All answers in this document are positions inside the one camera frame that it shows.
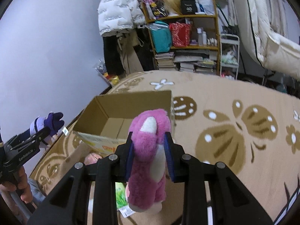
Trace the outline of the person's left hand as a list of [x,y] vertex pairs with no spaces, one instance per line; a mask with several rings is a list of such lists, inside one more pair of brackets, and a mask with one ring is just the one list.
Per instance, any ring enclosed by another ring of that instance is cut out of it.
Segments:
[[31,192],[31,187],[28,183],[27,174],[23,166],[18,170],[17,181],[17,186],[10,182],[4,182],[1,184],[1,193],[14,192],[16,189],[20,189],[22,191],[20,196],[21,200],[26,204],[31,203],[33,201],[33,194]]

